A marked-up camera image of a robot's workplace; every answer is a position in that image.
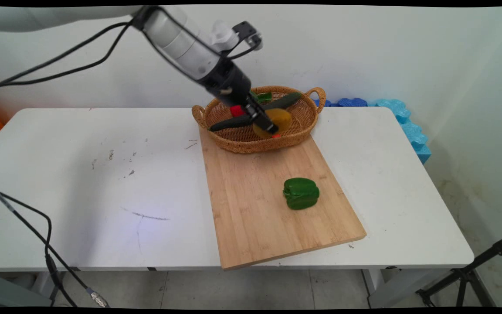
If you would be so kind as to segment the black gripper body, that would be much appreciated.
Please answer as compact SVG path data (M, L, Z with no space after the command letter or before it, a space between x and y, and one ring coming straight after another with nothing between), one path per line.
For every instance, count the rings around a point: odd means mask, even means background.
M215 67L201 79L211 95L226 106L246 106L251 91L251 80L228 59L219 59Z

